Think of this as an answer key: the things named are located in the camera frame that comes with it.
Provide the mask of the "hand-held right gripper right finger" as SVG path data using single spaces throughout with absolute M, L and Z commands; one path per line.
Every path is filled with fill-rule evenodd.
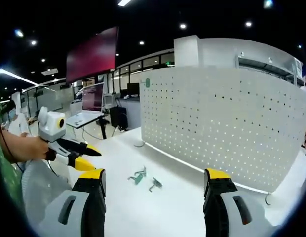
M 219 170 L 204 170 L 203 213 L 207 237 L 270 237 L 274 226 L 264 208 L 239 191 L 231 177 Z

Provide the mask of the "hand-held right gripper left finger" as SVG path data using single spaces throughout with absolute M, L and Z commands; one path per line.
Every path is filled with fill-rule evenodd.
M 106 213 L 106 173 L 80 174 L 74 187 L 63 191 L 45 209 L 41 237 L 103 237 Z

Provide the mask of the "person's left hand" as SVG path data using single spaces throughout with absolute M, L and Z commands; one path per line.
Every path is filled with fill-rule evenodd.
M 29 159 L 46 159 L 46 154 L 49 151 L 48 143 L 37 137 L 25 137 L 24 148 L 26 149 L 25 155 Z

